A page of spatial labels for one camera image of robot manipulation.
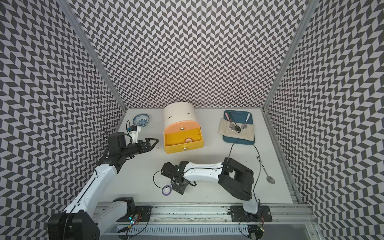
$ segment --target white cylindrical container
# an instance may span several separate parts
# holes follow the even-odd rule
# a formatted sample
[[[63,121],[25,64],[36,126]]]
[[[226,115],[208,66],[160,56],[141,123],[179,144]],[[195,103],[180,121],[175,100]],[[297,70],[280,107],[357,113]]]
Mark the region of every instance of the white cylindrical container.
[[[169,125],[181,121],[197,122],[195,108],[192,104],[186,102],[172,103],[163,110],[164,129]]]

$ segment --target white table surface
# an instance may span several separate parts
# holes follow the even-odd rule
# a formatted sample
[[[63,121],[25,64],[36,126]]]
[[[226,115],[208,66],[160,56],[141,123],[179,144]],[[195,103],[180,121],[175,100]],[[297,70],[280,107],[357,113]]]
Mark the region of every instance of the white table surface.
[[[266,128],[260,109],[233,109],[252,113],[255,125],[255,145],[260,152],[261,160],[270,176],[276,183],[270,184],[266,174],[261,171],[259,181],[255,188],[256,198],[262,203],[287,203],[291,204],[292,198],[280,168],[272,141]],[[201,125],[204,147],[185,152],[167,154],[164,151],[163,136],[163,109],[129,109],[120,126],[120,132],[126,132],[126,121],[132,124],[133,117],[146,113],[150,117],[147,126],[141,129],[139,139],[146,137],[158,138],[159,143],[150,152],[136,155],[128,160],[121,168],[119,174],[110,183],[100,201],[112,201],[117,197],[133,197],[135,202],[159,203],[240,203],[241,201],[231,196],[218,183],[197,182],[197,186],[188,186],[183,195],[172,191],[169,196],[164,196],[161,189],[152,181],[153,174],[161,170],[165,162],[179,164],[180,161],[189,161],[197,164],[217,163],[224,161],[228,156],[232,143],[226,143],[219,135],[218,128],[225,109],[196,109],[196,116]],[[250,168],[256,180],[259,172],[259,163],[256,159],[257,152],[253,146],[235,144],[231,158]],[[169,185],[170,179],[160,173],[155,175],[158,186]]]

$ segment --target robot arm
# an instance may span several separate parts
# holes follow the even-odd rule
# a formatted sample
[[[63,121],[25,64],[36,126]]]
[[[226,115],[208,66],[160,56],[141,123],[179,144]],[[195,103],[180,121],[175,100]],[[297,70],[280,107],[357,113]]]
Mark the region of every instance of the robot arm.
[[[126,145],[125,133],[117,132],[108,137],[108,154],[98,162],[91,178],[79,195],[62,213],[53,214],[48,220],[48,236],[52,240],[99,239],[100,235],[119,218],[135,209],[132,198],[117,199],[108,208],[94,216],[94,210],[104,191],[119,173],[126,159],[151,151],[158,139],[146,138]]]
[[[161,169],[161,175],[172,179],[172,190],[180,194],[184,194],[186,187],[195,181],[217,182],[232,196],[242,200],[246,212],[258,212],[256,195],[252,191],[253,171],[232,158],[225,158],[224,162],[216,164],[183,161],[172,165],[167,162]]]

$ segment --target peach drawer front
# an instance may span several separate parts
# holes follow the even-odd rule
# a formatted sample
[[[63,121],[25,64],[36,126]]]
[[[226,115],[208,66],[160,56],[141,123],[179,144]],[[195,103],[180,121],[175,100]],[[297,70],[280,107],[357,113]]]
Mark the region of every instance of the peach drawer front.
[[[187,130],[192,130],[195,128],[200,128],[200,124],[195,121],[181,121],[181,122],[175,122],[169,125],[165,130],[164,130],[164,135],[165,134],[172,134],[180,131],[187,131]]]

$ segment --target beige cloth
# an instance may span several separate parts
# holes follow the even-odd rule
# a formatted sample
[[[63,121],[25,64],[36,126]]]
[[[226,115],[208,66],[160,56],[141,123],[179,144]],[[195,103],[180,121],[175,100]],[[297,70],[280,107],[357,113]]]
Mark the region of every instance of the beige cloth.
[[[241,132],[231,131],[229,129],[229,125],[230,125],[229,121],[225,119],[221,119],[218,133],[226,137],[235,137],[235,138],[253,141],[254,139],[253,124],[247,124],[247,129],[245,129],[244,131],[242,130]]]

